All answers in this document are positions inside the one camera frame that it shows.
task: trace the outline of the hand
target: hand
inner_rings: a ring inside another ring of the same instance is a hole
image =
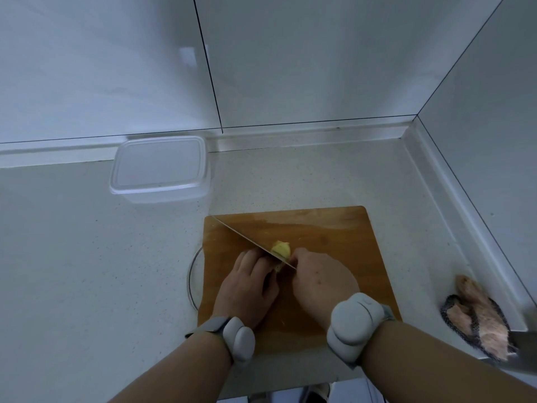
[[[293,293],[297,301],[328,331],[334,307],[360,291],[356,278],[329,255],[304,248],[295,250],[289,262],[296,263]]]
[[[233,270],[220,286],[213,317],[238,317],[252,329],[265,317],[278,297],[279,288],[274,271],[276,263],[263,254],[263,250],[256,248],[243,251],[237,257]],[[263,291],[268,274],[271,276]]]

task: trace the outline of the cutting board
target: cutting board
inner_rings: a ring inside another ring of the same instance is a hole
[[[218,215],[218,218],[266,249],[281,240],[290,243],[291,251],[305,247],[310,251],[329,254],[351,270],[360,291],[381,304],[389,305],[395,317],[401,319],[379,246],[363,206],[242,213]],[[218,289],[233,268],[237,256],[252,247],[248,240],[214,218],[205,218],[204,284],[198,325],[211,316]],[[326,345],[323,329],[302,310],[293,296],[294,273],[289,266],[283,267],[278,273],[280,294],[255,330],[257,355]]]

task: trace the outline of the white countertop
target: white countertop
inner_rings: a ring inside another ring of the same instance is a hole
[[[132,205],[112,162],[0,170],[0,400],[103,401],[196,324],[186,273],[212,214],[363,205],[405,322],[466,352],[438,312],[469,274],[399,139],[210,155],[212,194]],[[328,350],[256,359],[223,397],[349,379]]]

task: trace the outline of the knife blade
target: knife blade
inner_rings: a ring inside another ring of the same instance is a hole
[[[241,232],[239,232],[238,230],[233,229],[230,225],[228,225],[227,223],[225,223],[225,222],[223,222],[222,220],[218,219],[216,216],[214,216],[214,215],[211,215],[211,216],[212,216],[214,219],[216,219],[219,223],[223,224],[227,229],[230,229],[230,230],[234,231],[237,235],[244,237],[244,238],[245,238],[246,240],[248,240],[250,243],[252,243],[252,244],[256,245],[257,247],[259,247],[261,250],[266,251],[268,254],[270,254],[270,255],[276,257],[280,262],[282,262],[282,263],[284,263],[284,264],[288,265],[289,267],[291,267],[291,268],[293,268],[293,269],[296,270],[296,267],[295,267],[295,266],[293,266],[292,264],[289,264],[289,263],[287,262],[287,260],[285,260],[283,257],[281,257],[280,255],[278,255],[277,253],[273,253],[272,251],[267,250],[264,246],[261,246],[260,244],[258,244],[257,242],[254,242],[254,241],[253,241],[252,239],[250,239],[249,237],[244,236]]]

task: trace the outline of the container lid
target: container lid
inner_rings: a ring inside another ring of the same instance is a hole
[[[116,194],[168,191],[200,185],[207,149],[198,136],[154,137],[119,146],[110,178]]]

